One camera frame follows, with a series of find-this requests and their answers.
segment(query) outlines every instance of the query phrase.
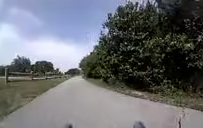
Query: grass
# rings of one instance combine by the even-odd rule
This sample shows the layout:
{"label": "grass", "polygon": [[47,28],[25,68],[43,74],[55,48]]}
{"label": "grass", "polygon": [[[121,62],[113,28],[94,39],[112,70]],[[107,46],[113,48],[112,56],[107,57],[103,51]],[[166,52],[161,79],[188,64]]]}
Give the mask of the grass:
{"label": "grass", "polygon": [[17,108],[63,82],[64,78],[10,82],[8,86],[0,79],[0,121]]}
{"label": "grass", "polygon": [[125,86],[122,83],[117,84],[107,84],[99,79],[87,79],[87,81],[98,85],[100,87],[104,87],[125,95],[133,96],[136,98],[147,99],[150,101],[166,103],[178,107],[183,108],[192,108],[196,110],[203,111],[203,95],[200,97],[199,95],[195,94],[186,94],[183,92],[170,92],[163,94],[163,93],[150,93],[145,91],[136,91]]}

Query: asphalt road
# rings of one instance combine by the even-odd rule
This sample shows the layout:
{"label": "asphalt road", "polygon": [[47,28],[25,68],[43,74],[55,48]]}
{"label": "asphalt road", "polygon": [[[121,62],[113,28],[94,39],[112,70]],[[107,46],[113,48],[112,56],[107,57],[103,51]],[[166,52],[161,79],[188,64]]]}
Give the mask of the asphalt road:
{"label": "asphalt road", "polygon": [[[74,77],[10,114],[0,128],[177,128],[181,108],[112,92]],[[186,109],[182,128],[203,128],[203,112]]]}

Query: green tree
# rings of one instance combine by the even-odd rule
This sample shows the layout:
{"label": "green tree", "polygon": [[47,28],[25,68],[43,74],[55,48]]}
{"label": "green tree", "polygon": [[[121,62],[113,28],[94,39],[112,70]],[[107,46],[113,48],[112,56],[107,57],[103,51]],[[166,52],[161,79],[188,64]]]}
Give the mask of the green tree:
{"label": "green tree", "polygon": [[10,71],[15,72],[30,72],[31,71],[31,61],[29,58],[24,56],[17,56],[13,59],[10,65]]}
{"label": "green tree", "polygon": [[69,69],[67,72],[65,72],[66,75],[79,75],[80,74],[80,70],[78,68],[72,68]]}
{"label": "green tree", "polygon": [[158,4],[129,2],[108,14],[103,24],[107,32],[80,63],[83,73],[135,88],[169,84],[185,91],[203,88],[202,13],[178,12],[186,2],[175,7]]}
{"label": "green tree", "polygon": [[34,64],[34,69],[38,73],[45,74],[46,72],[53,72],[54,71],[54,65],[52,62],[48,61],[37,61]]}

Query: fence post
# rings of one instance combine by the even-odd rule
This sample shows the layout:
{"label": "fence post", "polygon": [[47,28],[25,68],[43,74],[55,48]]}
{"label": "fence post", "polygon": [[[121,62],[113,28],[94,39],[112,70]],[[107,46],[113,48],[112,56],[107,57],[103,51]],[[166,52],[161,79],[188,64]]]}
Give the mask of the fence post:
{"label": "fence post", "polygon": [[47,80],[47,73],[45,73],[45,80]]}
{"label": "fence post", "polygon": [[33,71],[31,71],[31,80],[33,80]]}
{"label": "fence post", "polygon": [[8,83],[8,68],[5,68],[5,84]]}

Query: wooden fence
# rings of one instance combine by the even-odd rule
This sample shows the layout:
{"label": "wooden fence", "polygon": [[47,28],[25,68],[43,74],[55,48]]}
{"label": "wooden fence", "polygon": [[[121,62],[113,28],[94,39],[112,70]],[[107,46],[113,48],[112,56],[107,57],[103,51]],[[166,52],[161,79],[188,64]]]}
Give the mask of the wooden fence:
{"label": "wooden fence", "polygon": [[47,72],[42,75],[39,73],[34,73],[33,71],[31,71],[30,73],[22,73],[22,72],[9,72],[8,68],[5,69],[5,83],[21,80],[47,80],[61,77],[63,76],[53,72]]}

